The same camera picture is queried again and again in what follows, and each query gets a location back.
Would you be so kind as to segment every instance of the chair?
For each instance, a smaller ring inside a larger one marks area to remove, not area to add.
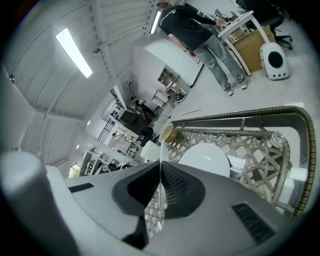
[[[292,50],[292,37],[290,35],[276,35],[276,28],[284,22],[284,17],[279,15],[276,8],[266,0],[236,0],[236,3],[247,12],[254,11],[254,17],[261,24],[261,26],[270,26],[271,32],[278,43],[283,43]]]

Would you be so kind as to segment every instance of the white floor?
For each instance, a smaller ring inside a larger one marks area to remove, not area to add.
[[[162,115],[168,115],[171,118],[164,123],[166,117],[161,117],[154,126],[155,133],[159,134],[174,120],[299,103],[307,110],[313,120],[317,148],[320,152],[320,65],[318,54],[303,30],[294,21],[285,22],[279,29],[284,35],[291,35],[293,39],[292,51],[283,48],[290,66],[291,75],[288,79],[271,81],[260,70],[248,77],[248,88],[241,90],[237,87],[231,74],[225,69],[229,82],[234,88],[234,95],[228,97],[215,77],[205,68],[186,99],[174,109],[171,106],[166,107]],[[184,113],[196,110],[201,111],[182,116]],[[295,142],[294,134],[291,140],[293,142],[289,141],[290,148],[299,146],[299,143]],[[320,185],[319,177],[319,173],[316,173],[314,187]]]

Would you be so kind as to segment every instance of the light blue jeans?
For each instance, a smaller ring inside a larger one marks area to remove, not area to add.
[[[219,85],[221,85],[224,91],[230,90],[231,85],[228,82],[226,73],[222,70],[217,59],[210,50],[226,65],[238,83],[245,81],[245,73],[243,70],[231,56],[230,52],[222,45],[219,39],[213,35],[205,43],[198,47],[194,53],[212,72],[215,79],[218,81]]]

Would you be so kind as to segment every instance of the fluorescent light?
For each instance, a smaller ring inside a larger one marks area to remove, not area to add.
[[[80,69],[80,71],[84,74],[86,78],[88,78],[92,74],[92,70],[86,63],[84,57],[81,55],[74,39],[72,38],[69,30],[65,28],[59,34],[57,34],[56,39],[58,39],[59,43],[69,55],[74,64]]]
[[[154,22],[153,22],[153,25],[152,25],[152,28],[151,28],[151,32],[150,32],[151,35],[156,31],[160,15],[161,15],[161,12],[158,11],[156,13],[156,16],[155,16],[155,19],[154,19]]]

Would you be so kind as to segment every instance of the white desk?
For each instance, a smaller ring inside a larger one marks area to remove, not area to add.
[[[245,63],[244,59],[241,57],[241,55],[239,54],[239,52],[237,51],[237,49],[234,47],[234,45],[230,42],[230,40],[228,39],[228,36],[236,31],[237,29],[239,29],[241,26],[243,26],[245,23],[252,21],[252,23],[255,25],[256,29],[259,31],[259,33],[261,34],[263,40],[266,43],[269,43],[269,39],[265,33],[265,31],[263,30],[263,28],[260,26],[259,22],[256,20],[256,18],[254,17],[254,11],[249,11],[247,13],[245,13],[244,15],[238,17],[233,23],[231,23],[229,26],[227,26],[224,30],[222,30],[219,34],[218,34],[218,38],[223,39],[227,45],[230,47],[230,49],[233,51],[233,53],[235,54],[235,56],[238,58],[238,60],[240,61],[241,65],[243,66],[245,72],[247,73],[248,76],[251,76],[251,72],[249,71],[249,68],[247,66],[247,64]]]

